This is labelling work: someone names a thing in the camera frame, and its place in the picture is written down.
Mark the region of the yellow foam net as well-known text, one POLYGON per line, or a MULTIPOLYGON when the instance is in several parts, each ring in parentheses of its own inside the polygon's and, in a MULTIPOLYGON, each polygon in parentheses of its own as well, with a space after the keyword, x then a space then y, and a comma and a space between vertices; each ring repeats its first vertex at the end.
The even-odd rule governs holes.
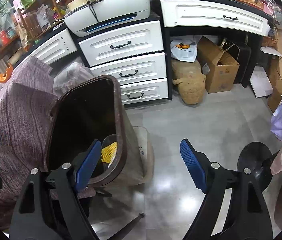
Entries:
POLYGON ((117 142, 113 142, 101 150, 101 161, 105 164, 111 164, 116 156, 117 142))

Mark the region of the orange peel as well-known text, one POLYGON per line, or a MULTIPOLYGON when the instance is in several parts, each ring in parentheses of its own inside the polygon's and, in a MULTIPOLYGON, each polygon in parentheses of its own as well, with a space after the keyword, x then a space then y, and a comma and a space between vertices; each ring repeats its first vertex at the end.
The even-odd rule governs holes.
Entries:
POLYGON ((8 68, 5 73, 0 73, 0 83, 6 83, 12 76, 13 66, 11 63, 8 63, 8 68))

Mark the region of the brown trash bin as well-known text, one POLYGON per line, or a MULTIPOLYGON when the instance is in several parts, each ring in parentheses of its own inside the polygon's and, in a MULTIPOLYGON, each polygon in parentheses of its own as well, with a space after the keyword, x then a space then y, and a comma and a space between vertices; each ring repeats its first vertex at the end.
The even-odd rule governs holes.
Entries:
POLYGON ((51 111, 44 167, 70 162, 97 139, 113 135, 117 153, 110 167, 94 172, 90 187, 134 186, 151 180, 153 157, 145 157, 136 128, 121 101, 120 83, 110 75, 95 77, 67 91, 51 111))

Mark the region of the purple striped tablecloth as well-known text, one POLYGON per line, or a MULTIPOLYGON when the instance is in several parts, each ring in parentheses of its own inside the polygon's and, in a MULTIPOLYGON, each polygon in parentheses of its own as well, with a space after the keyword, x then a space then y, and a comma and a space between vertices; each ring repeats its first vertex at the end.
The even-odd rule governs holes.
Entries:
POLYGON ((52 68, 31 56, 20 64, 0 91, 0 229, 10 227, 13 210, 30 171, 46 166, 46 142, 53 94, 52 68))

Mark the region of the black stool base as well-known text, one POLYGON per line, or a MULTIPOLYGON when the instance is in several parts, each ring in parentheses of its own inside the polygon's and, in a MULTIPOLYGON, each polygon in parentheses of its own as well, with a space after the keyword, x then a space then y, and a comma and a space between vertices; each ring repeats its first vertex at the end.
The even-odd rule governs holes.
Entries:
POLYGON ((272 154, 262 142, 251 142, 241 151, 236 170, 252 174, 263 192, 272 180, 270 167, 278 153, 272 154))

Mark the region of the red tin canister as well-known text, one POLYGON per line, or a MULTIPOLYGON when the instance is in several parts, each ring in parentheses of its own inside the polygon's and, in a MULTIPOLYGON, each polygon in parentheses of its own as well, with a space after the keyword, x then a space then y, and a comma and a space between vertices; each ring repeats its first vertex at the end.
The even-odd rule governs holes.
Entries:
POLYGON ((5 30, 0 31, 0 41, 3 46, 7 45, 10 41, 10 38, 8 37, 5 30))

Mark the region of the white left cabinet drawer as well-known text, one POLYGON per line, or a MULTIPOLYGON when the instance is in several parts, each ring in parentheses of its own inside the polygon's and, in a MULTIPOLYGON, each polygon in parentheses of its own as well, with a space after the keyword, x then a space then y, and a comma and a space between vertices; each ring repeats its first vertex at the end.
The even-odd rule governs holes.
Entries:
POLYGON ((76 51, 70 32, 64 29, 40 45, 29 54, 29 57, 34 56, 46 64, 51 64, 76 51))

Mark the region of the cardboard box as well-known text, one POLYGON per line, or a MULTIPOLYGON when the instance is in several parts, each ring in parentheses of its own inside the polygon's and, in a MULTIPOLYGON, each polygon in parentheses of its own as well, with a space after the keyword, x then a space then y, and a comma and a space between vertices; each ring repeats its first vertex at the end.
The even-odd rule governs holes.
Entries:
POLYGON ((236 59, 204 36, 198 42, 196 59, 206 76, 206 91, 209 94, 232 89, 240 66, 236 59))

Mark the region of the white lower drawer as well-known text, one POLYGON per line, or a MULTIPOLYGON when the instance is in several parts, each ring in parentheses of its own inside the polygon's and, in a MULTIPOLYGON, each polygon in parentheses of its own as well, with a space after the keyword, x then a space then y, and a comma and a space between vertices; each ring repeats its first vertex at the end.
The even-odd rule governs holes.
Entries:
POLYGON ((168 98, 168 80, 157 79, 121 86, 123 105, 168 98))

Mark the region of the wooden shelf rack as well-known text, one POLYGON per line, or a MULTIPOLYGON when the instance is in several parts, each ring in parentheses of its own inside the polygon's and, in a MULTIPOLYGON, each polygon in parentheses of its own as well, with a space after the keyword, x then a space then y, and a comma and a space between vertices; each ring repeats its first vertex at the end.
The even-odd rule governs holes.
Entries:
POLYGON ((72 0, 13 0, 14 15, 30 41, 61 23, 72 0))

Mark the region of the white middle drawer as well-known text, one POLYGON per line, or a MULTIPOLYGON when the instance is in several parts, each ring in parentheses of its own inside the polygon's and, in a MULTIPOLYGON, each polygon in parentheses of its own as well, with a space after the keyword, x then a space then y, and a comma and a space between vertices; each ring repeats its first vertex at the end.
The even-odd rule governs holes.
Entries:
POLYGON ((165 53, 153 53, 105 63, 90 69, 94 76, 111 75, 121 85, 166 78, 165 53))

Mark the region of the white orange-print plastic bag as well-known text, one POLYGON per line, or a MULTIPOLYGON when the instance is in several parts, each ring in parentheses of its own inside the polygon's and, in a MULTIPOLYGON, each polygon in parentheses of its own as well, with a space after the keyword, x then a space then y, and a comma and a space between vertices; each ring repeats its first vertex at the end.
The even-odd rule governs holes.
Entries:
POLYGON ((197 45, 192 40, 172 40, 170 51, 171 57, 178 61, 194 63, 197 57, 197 45))

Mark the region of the white upper drawer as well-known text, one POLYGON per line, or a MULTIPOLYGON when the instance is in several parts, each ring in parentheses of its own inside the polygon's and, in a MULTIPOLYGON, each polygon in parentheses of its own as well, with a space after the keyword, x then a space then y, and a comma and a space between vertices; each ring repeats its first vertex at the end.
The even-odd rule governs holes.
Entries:
POLYGON ((91 67, 162 51, 161 24, 159 21, 133 24, 87 38, 78 44, 91 67))

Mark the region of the white printer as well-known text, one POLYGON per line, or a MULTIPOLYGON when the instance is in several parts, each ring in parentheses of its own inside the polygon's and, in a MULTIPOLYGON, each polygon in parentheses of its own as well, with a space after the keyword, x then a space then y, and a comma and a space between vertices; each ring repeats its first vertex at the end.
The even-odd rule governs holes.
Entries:
POLYGON ((97 0, 68 13, 64 22, 78 37, 150 16, 150 0, 97 0))

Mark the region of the white right desk drawer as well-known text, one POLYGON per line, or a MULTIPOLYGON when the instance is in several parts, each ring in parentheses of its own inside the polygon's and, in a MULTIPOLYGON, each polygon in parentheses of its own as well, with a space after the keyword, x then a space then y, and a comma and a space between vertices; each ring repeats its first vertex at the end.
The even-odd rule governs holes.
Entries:
POLYGON ((165 27, 217 27, 266 36, 268 20, 226 4, 199 0, 162 0, 165 27))

